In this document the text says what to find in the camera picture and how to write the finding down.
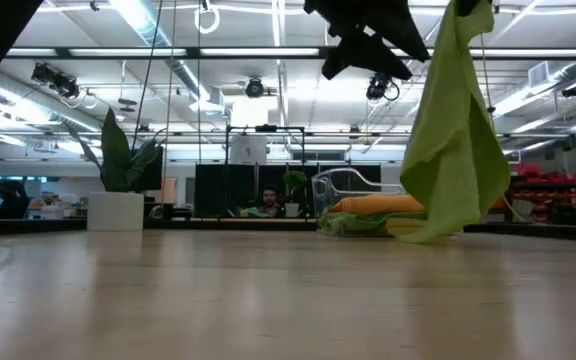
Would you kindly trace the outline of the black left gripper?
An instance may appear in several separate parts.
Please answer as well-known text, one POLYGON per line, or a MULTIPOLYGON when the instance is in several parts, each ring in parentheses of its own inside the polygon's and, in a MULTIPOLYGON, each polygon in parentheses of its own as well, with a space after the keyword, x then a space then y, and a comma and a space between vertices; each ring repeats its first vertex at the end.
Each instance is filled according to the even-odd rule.
POLYGON ((430 59, 408 0, 304 0, 303 10, 307 14, 317 12, 329 24, 329 35, 361 32, 343 37, 328 52, 322 66, 322 75, 327 80, 347 67, 409 80, 412 73, 380 36, 420 62, 430 59), (363 33, 367 25, 380 36, 363 33))

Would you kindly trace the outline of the lime microfiber towel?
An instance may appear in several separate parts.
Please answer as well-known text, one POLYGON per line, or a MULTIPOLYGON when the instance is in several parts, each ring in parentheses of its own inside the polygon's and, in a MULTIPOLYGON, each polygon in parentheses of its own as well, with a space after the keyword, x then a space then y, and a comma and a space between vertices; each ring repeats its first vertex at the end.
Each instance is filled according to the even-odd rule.
POLYGON ((427 220, 478 223, 502 197, 510 168, 490 124, 469 44, 492 31, 490 0, 469 16, 447 5, 401 171, 427 220))

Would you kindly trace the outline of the clear plastic bin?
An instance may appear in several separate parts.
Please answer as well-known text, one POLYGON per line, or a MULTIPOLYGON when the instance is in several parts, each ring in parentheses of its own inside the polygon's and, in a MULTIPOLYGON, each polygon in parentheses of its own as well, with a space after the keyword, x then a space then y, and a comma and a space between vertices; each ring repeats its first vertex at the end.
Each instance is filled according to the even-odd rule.
POLYGON ((338 212, 331 212, 331 209, 337 202, 339 202, 343 198, 367 196, 373 194, 408 195, 402 185, 397 183, 394 184, 374 183, 368 181, 354 168, 335 168, 331 170, 326 170, 313 176, 311 178, 311 182, 312 182, 314 209, 317 217, 317 228, 318 228, 318 220, 323 215, 327 213, 338 213, 338 212), (349 172, 358 175, 360 180, 364 181, 371 187, 379 188, 379 191, 357 191, 357 190, 352 191, 352 190, 337 189, 333 185, 332 175, 342 172, 349 172))

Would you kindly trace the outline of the orange microfiber towel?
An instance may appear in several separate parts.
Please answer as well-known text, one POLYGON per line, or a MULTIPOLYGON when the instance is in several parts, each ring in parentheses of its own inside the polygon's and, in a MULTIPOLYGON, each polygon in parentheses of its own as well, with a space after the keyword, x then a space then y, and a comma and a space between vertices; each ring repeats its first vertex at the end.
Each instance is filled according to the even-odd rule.
POLYGON ((410 195, 384 194, 346 197, 337 202, 331 209, 331 212, 352 213, 363 216, 424 211, 423 205, 410 195))

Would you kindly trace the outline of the green microfiber towel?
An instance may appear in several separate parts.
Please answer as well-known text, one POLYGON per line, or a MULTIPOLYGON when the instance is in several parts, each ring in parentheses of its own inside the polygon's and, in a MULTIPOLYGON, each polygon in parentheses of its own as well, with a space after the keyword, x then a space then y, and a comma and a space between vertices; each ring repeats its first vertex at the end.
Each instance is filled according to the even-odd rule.
POLYGON ((425 219, 424 212, 385 213, 376 215, 356 215, 352 213, 327 213, 318 220, 318 230, 340 237, 395 237, 386 230, 390 218, 425 219))

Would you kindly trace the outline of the yellow microfiber towel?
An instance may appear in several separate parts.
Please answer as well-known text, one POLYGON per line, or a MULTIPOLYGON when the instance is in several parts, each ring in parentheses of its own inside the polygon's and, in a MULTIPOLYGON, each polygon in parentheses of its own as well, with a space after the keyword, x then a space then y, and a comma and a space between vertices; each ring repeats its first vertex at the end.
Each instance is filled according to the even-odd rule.
POLYGON ((408 242, 429 242, 461 233, 463 226, 441 219, 390 218, 386 221, 389 234, 408 242))

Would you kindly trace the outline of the overhead light bar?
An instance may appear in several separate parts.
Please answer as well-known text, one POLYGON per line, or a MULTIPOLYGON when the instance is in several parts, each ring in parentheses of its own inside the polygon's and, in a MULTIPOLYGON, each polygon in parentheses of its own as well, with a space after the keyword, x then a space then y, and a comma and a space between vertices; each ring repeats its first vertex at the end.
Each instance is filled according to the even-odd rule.
MULTIPOLYGON (((169 57, 191 59, 323 59, 333 48, 325 47, 16 47, 7 59, 81 59, 81 60, 147 60, 169 57)), ((500 61, 576 60, 576 48, 472 48, 475 59, 483 57, 500 61)))

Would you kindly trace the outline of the small green bush plant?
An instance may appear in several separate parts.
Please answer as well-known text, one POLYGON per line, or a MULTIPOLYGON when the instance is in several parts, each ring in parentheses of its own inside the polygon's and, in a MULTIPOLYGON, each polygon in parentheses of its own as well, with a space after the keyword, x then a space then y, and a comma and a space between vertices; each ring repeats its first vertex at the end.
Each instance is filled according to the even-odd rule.
POLYGON ((300 208, 306 200, 308 178, 303 171, 289 170, 283 175, 283 182, 286 186, 285 215, 288 218, 297 218, 300 216, 300 208))

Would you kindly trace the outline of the white box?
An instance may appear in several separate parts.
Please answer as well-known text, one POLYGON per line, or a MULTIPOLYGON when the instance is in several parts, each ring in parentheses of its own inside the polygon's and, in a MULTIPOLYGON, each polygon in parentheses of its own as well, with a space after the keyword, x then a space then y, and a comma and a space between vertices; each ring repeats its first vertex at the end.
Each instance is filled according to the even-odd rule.
POLYGON ((230 143, 229 160, 236 165, 265 165, 267 163, 267 138, 239 136, 230 143))

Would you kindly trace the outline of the person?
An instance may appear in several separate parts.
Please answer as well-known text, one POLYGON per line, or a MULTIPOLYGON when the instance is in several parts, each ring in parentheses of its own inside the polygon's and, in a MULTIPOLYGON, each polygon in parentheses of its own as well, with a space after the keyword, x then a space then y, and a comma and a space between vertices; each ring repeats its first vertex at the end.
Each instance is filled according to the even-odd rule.
POLYGON ((258 207, 259 213, 264 217, 277 217, 281 206, 277 191, 272 187, 266 187, 262 192, 261 205, 258 207))

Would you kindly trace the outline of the storage shelf with red bins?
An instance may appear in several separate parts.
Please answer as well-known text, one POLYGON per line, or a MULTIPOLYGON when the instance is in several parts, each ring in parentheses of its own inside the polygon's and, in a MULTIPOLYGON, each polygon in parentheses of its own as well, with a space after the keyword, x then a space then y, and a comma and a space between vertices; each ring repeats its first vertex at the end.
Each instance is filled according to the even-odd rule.
POLYGON ((559 215, 576 215, 576 177, 567 172, 543 172, 538 164, 512 163, 503 196, 484 222, 555 224, 559 215))

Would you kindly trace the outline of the green snake plant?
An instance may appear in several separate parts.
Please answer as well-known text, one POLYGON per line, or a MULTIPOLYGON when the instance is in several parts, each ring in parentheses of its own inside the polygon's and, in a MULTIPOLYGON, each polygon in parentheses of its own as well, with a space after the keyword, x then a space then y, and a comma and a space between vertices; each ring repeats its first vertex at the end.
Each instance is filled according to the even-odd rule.
POLYGON ((66 128, 81 146, 85 158, 98 168, 107 192, 142 193, 162 189, 164 148, 158 139, 161 131, 139 148, 132 148, 117 123, 115 112, 109 109, 101 130, 101 157, 98 157, 72 126, 66 128))

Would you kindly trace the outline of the white plant pot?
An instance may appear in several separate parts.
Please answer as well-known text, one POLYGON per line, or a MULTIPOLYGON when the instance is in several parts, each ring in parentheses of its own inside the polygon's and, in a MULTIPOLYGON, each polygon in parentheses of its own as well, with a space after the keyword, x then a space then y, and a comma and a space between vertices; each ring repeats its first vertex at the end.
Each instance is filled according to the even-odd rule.
POLYGON ((144 196, 124 192, 91 192, 87 207, 88 231, 141 231, 144 196))

